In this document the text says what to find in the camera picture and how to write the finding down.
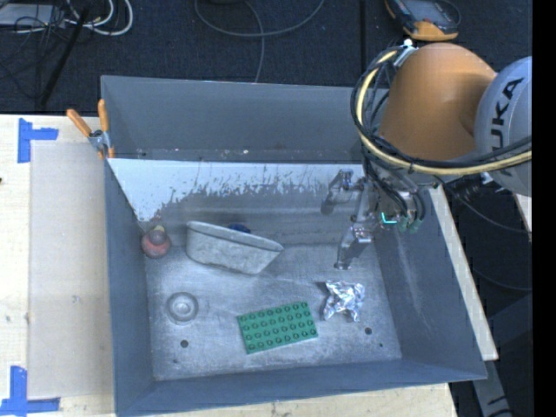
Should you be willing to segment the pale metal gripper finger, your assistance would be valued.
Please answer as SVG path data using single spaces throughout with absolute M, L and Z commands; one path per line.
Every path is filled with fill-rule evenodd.
M 363 250 L 373 242 L 373 232 L 370 228 L 362 225 L 350 226 L 341 238 L 334 267 L 349 270 L 353 260 L 359 258 Z
M 328 184 L 328 192 L 321 202 L 321 213 L 331 215 L 338 205 L 350 202 L 356 193 L 362 191 L 363 179 L 353 181 L 352 169 L 340 169 L 334 179 Z

